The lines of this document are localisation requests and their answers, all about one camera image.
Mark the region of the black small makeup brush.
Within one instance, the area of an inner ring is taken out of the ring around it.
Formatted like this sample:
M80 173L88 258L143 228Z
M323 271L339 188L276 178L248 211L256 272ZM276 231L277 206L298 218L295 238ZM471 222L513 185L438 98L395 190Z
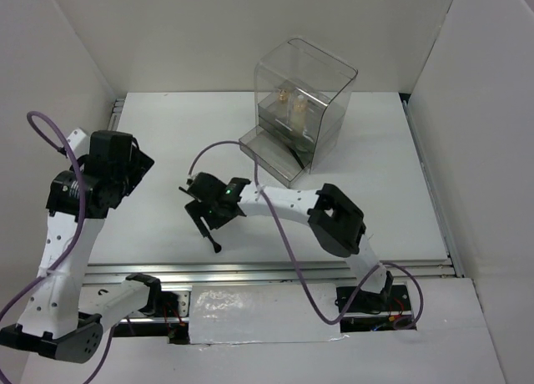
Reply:
M217 243L211 236L209 237L209 241L214 248L214 252L218 254L222 250L222 246L219 243Z

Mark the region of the small gold cap bottle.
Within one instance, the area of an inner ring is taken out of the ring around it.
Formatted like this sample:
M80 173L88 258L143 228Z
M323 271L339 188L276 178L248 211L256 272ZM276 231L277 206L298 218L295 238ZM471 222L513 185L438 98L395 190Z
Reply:
M275 106L276 106L275 113L278 118L280 119L287 118L289 100L290 100L290 91L286 89L280 89L277 94L277 99L275 102Z

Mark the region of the cream foundation bottle gold collar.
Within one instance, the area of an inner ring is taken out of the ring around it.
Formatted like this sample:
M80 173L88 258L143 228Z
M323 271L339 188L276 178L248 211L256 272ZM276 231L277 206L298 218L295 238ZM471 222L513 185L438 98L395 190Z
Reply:
M303 94L297 95L293 101L290 122L295 132L302 133L305 129L307 104L307 98Z

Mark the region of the clear acrylic makeup organizer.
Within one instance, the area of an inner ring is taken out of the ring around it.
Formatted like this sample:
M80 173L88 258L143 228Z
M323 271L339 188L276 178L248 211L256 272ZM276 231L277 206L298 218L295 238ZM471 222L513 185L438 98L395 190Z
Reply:
M290 38L254 69L255 126L241 150L290 188L336 146L357 68L303 38Z

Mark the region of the black fan makeup brush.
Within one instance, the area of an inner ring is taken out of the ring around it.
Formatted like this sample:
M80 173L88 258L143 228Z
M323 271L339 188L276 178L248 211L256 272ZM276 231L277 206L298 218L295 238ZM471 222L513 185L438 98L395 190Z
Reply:
M301 159L299 152L297 150L295 150L291 146L288 147L288 150L291 153L291 155L293 156L293 158L295 159L296 163L299 165L299 167L304 169L305 168L305 164L303 163L303 160Z

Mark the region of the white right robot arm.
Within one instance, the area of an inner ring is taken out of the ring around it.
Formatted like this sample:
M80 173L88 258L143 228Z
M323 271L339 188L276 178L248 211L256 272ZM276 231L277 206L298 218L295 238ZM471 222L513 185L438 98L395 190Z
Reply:
M322 250L345 260L362 283L360 299L369 308L378 311L390 303L393 278L370 247L364 213L337 186L296 190L254 184L245 178L233 178L226 184L201 172L180 190L193 198L184 208L215 252L222 246L211 230L237 217L276 214L281 220L310 228Z

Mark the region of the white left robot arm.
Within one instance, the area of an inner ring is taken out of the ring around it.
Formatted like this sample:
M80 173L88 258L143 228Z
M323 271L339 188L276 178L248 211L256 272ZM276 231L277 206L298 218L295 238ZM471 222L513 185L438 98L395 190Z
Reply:
M127 133L76 129L67 141L78 166L50 184L39 282L18 321L2 328L1 343L56 361L84 363L104 332L124 317L134 312L154 316L163 308L160 280L142 273L80 300L89 256L108 212L134 191L154 161Z

